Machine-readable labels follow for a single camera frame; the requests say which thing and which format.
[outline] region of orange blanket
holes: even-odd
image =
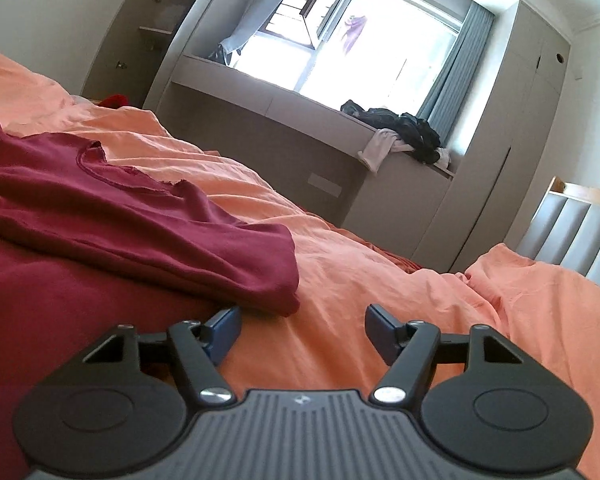
[[[577,390],[592,407],[594,434],[581,471],[600,479],[600,288],[560,267],[493,248],[463,274],[406,274],[381,254],[304,213],[245,166],[174,139],[151,112],[74,105],[59,85],[0,56],[0,122],[26,136],[71,132],[103,143],[113,164],[158,180],[187,179],[249,222],[291,231],[301,306],[289,318],[244,313],[244,327],[221,372],[242,393],[264,388],[359,388],[386,367],[365,337],[369,303],[401,320],[424,319],[443,332],[487,323]],[[436,380],[458,373],[440,367]]]

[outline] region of triangular cutout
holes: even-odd
[[[522,361],[507,348],[501,345],[496,338],[484,338],[484,360],[488,363],[507,363],[521,365]]]
[[[111,336],[99,348],[87,355],[87,357],[84,359],[84,362],[87,364],[119,363],[122,361],[124,348],[124,336]]]

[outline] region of curtain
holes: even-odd
[[[427,120],[445,141],[474,76],[487,43],[494,15],[475,2],[471,3],[445,64],[424,99],[417,116]]]
[[[282,0],[251,0],[234,32],[220,42],[209,59],[227,64],[229,54],[242,48],[269,19]]]

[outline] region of window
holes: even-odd
[[[335,109],[416,114],[460,25],[421,0],[283,0],[234,66]]]

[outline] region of gray upholstered headboard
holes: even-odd
[[[555,178],[516,251],[600,286],[600,189]]]

